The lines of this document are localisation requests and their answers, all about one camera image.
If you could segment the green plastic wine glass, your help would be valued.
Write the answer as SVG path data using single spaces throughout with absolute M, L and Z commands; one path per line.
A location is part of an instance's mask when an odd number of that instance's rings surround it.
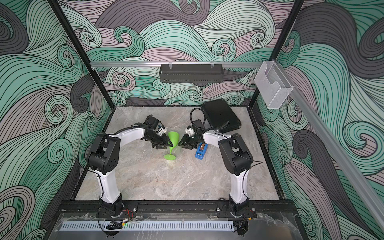
M 164 155 L 164 158 L 166 160 L 173 161 L 176 159 L 176 156 L 173 155 L 172 152 L 174 148 L 178 146 L 180 135 L 179 133 L 172 131 L 168 133 L 168 137 L 172 145 L 170 146 L 170 153 L 167 155 Z

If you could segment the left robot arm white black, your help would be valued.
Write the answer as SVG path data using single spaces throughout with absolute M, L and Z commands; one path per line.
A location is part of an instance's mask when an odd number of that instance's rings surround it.
M 120 148 L 136 140 L 152 143 L 157 150 L 172 146 L 163 123 L 153 115 L 147 116 L 143 123 L 136 123 L 112 134 L 97 134 L 87 157 L 88 165 L 99 183 L 100 202 L 105 210 L 119 215 L 124 208 L 123 198 L 118 189 L 116 167 L 119 163 Z

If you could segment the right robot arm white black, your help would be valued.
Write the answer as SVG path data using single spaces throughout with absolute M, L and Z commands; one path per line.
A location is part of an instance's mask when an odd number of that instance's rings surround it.
M 194 150 L 199 144 L 205 144 L 220 150 L 223 163 L 231 174 L 229 209 L 233 216 L 241 217 L 249 207 L 247 179 L 254 159 L 241 135 L 220 132 L 225 128 L 230 131 L 239 129 L 242 125 L 239 118 L 230 107 L 214 112 L 213 117 L 208 117 L 201 108 L 193 108 L 190 121 L 191 125 L 186 128 L 178 146 Z

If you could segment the blue tape dispenser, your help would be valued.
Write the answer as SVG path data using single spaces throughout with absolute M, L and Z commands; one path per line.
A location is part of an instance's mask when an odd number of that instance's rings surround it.
M 197 147 L 197 151 L 195 154 L 195 158 L 202 160 L 206 154 L 206 151 L 208 149 L 208 145 L 205 143 L 200 143 Z

